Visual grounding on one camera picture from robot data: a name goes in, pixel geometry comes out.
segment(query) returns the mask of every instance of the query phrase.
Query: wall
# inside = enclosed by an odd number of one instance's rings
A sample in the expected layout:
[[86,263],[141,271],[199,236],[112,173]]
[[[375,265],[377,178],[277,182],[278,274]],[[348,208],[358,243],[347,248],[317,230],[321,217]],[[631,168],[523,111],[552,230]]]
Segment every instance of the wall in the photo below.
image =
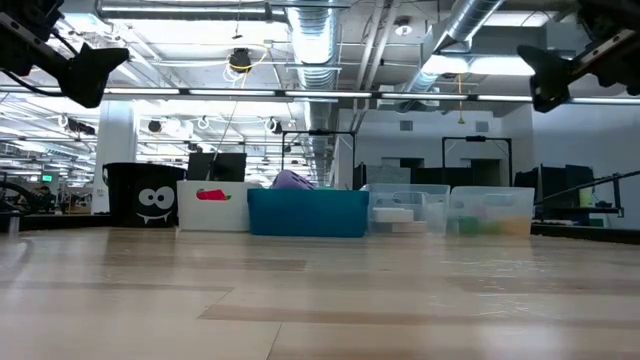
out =
[[337,137],[335,161],[333,163],[334,184],[337,189],[351,190],[353,187],[353,150],[352,138],[349,135]]
[[[340,129],[347,130],[352,121],[351,110],[340,110]],[[475,122],[487,121],[489,132],[481,135],[488,137],[501,136],[501,121],[495,119],[488,111],[465,111],[465,124],[459,124],[460,114],[450,112],[411,112],[398,114],[394,111],[370,110],[362,123],[356,142],[356,164],[382,165],[382,158],[423,158],[425,167],[440,167],[442,164],[443,136],[477,135]],[[401,120],[413,121],[413,131],[400,131]],[[499,159],[501,166],[507,168],[507,156],[492,142],[467,143],[464,141],[447,142],[447,166],[467,167],[469,159]],[[340,173],[340,180],[336,177],[336,186],[344,187],[343,183],[351,183],[351,173],[344,164],[351,164],[350,149],[339,144],[336,148],[336,164],[334,175]]]
[[[640,169],[640,110],[622,106],[564,105],[533,114],[534,161],[549,166],[590,166],[596,177]],[[640,228],[640,177],[621,180],[626,217],[609,216],[612,227]],[[611,184],[596,187],[613,202]]]
[[[359,137],[356,149],[356,163],[382,165],[383,157],[390,158],[423,158],[424,167],[440,167],[442,165],[441,137],[425,137],[422,139],[397,139]],[[447,166],[469,166],[468,159],[501,159],[507,156],[491,142],[467,143],[464,141],[447,141]]]
[[[513,174],[529,171],[536,166],[533,141],[533,107],[524,105],[501,119],[502,136],[511,138]],[[508,179],[508,167],[502,167],[503,179]]]

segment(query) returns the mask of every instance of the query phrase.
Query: cartoon eye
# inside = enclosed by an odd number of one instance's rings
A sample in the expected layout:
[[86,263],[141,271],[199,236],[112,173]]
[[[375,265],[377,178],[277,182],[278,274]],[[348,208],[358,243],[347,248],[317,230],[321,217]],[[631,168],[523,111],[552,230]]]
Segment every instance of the cartoon eye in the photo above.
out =
[[162,210],[167,210],[173,205],[175,200],[175,194],[173,189],[168,186],[163,186],[156,191],[156,206]]
[[138,200],[140,200],[140,203],[144,206],[151,206],[156,202],[156,192],[151,189],[144,189],[140,191]]

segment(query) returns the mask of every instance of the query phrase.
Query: wooden floor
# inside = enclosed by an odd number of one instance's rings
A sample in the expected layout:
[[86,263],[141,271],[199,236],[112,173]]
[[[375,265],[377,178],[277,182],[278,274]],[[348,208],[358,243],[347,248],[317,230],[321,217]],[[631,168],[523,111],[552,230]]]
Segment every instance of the wooden floor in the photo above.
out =
[[0,358],[640,359],[640,247],[80,229],[0,239]]

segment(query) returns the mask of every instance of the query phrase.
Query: black trash bin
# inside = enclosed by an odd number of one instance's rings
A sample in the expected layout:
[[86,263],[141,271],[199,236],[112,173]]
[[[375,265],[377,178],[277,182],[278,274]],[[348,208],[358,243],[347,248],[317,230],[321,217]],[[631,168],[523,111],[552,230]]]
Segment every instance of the black trash bin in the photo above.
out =
[[137,163],[102,167],[109,187],[109,210],[115,226],[172,227],[178,223],[177,182],[184,169]]

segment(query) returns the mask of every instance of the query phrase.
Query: blue plastic bin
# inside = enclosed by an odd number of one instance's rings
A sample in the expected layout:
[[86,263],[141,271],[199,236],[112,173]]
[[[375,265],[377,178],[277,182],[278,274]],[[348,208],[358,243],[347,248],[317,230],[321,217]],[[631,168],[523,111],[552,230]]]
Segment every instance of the blue plastic bin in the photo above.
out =
[[362,237],[369,192],[249,189],[249,231],[254,235]]

